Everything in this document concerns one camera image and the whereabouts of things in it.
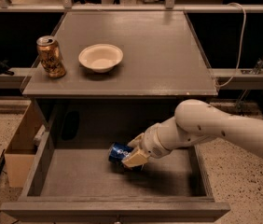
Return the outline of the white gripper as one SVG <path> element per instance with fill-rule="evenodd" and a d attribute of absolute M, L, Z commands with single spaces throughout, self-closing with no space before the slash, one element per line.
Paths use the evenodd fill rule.
<path fill-rule="evenodd" d="M 159 123 L 149 127 L 144 133 L 133 138 L 128 147 L 135 148 L 128 157 L 122 160 L 124 166 L 132 168 L 148 163 L 149 157 L 160 159 L 171 153 L 160 142 L 158 137 Z"/>

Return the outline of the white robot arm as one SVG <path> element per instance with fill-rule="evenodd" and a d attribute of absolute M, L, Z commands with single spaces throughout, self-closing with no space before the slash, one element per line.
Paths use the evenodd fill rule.
<path fill-rule="evenodd" d="M 129 168 L 159 159 L 180 147 L 222 138 L 263 159 L 263 119 L 231 115 L 203 101 L 180 103 L 174 116 L 156 123 L 130 141 L 131 154 L 122 160 Z"/>

